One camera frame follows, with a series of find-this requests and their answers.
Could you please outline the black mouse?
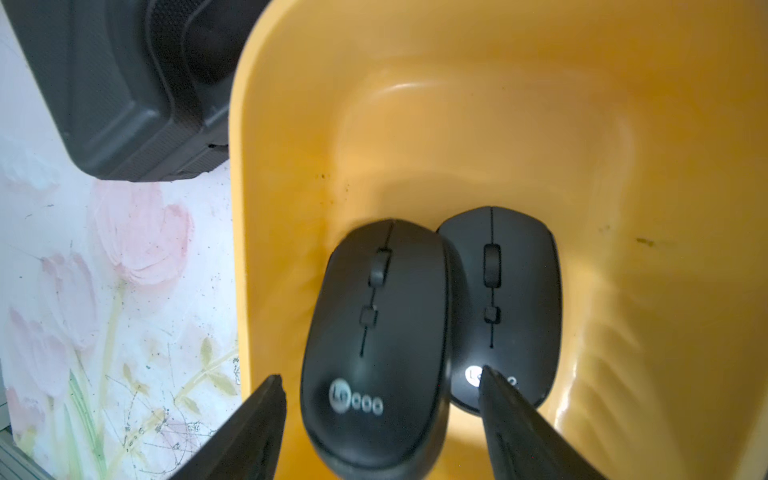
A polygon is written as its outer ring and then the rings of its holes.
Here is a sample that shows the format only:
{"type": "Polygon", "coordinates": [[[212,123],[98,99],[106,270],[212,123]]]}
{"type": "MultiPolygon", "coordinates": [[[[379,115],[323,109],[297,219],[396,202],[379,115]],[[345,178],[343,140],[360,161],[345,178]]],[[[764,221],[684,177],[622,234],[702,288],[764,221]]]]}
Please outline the black mouse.
{"type": "Polygon", "coordinates": [[[533,406],[554,384],[562,339],[562,285],[554,237],[541,221],[481,207],[438,229],[449,246],[453,282],[451,396],[479,412],[484,366],[533,406]]]}
{"type": "Polygon", "coordinates": [[[446,436],[451,280],[443,239],[388,219],[347,234],[313,312],[302,421],[343,479],[421,479],[446,436]]]}

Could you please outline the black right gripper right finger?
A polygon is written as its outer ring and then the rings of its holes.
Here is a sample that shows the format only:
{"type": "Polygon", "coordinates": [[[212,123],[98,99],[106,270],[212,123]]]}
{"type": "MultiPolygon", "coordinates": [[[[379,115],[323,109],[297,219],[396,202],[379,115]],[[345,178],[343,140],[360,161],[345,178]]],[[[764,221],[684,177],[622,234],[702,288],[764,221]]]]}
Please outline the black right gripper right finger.
{"type": "Polygon", "coordinates": [[[479,409],[496,479],[601,479],[583,458],[495,369],[484,366],[479,409]]]}

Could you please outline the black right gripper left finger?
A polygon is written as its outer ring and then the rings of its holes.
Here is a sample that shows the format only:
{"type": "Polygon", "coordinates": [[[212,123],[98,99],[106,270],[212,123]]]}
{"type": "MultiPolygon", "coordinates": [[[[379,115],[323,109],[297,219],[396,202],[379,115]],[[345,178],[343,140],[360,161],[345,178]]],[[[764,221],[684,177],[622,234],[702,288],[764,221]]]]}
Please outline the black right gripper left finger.
{"type": "Polygon", "coordinates": [[[174,479],[272,479],[287,416],[279,375],[270,375],[174,479]]]}

